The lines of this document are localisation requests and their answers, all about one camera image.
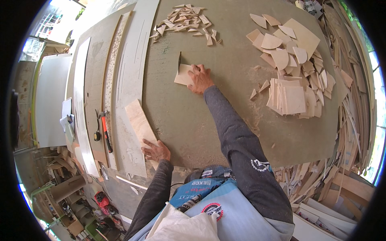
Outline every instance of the sticker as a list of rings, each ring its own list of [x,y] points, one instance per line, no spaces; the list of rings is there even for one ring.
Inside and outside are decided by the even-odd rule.
[[[259,160],[251,160],[251,165],[253,168],[259,172],[263,172],[270,169],[269,162],[260,162]]]
[[[208,215],[212,215],[214,212],[217,214],[217,222],[222,218],[224,211],[222,210],[221,204],[213,202],[205,206],[201,213],[205,212]]]
[[[213,174],[213,170],[207,170],[207,171],[204,171],[201,176],[204,177],[204,176],[209,176],[209,175],[212,175]]]

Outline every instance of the hammer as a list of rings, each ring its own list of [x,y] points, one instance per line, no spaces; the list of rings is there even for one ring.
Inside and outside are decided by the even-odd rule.
[[[106,115],[108,115],[108,113],[109,113],[108,111],[103,111],[99,114],[98,117],[102,119],[103,131],[105,132],[105,138],[106,138],[106,142],[107,142],[108,152],[112,153],[113,148],[111,148],[110,140],[108,139],[107,128],[106,128]]]

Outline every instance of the red plastic bag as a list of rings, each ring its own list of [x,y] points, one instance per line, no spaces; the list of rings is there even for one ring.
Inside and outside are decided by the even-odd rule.
[[[94,196],[94,199],[99,207],[105,207],[110,203],[104,192],[97,192]]]

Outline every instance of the white laminate board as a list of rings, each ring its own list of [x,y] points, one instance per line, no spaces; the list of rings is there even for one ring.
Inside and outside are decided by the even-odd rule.
[[[142,86],[147,45],[159,0],[139,0],[124,40],[115,88],[114,150],[125,172],[147,177],[141,144],[127,117],[125,106],[135,99],[142,102]]]
[[[38,147],[66,145],[62,118],[67,74],[71,64],[70,54],[46,56],[42,60],[36,85],[35,127]]]
[[[99,171],[95,165],[93,153],[91,152],[90,140],[88,139],[84,107],[85,70],[89,44],[90,38],[84,41],[79,47],[78,55],[76,57],[73,96],[75,129],[79,146],[82,151],[83,161],[86,166],[86,172],[95,177],[100,177]]]

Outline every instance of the hand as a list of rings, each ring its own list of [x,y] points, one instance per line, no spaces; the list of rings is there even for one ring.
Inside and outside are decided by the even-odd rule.
[[[156,146],[148,140],[142,139],[142,141],[150,146],[151,149],[141,147],[142,153],[145,154],[146,160],[153,160],[159,162],[161,159],[170,161],[170,151],[162,141],[158,141]]]
[[[189,70],[188,75],[192,78],[194,86],[190,84],[188,85],[188,89],[193,93],[203,94],[208,87],[214,85],[210,78],[210,69],[205,69],[203,64],[199,64],[198,66],[192,64],[192,68],[193,72]]]

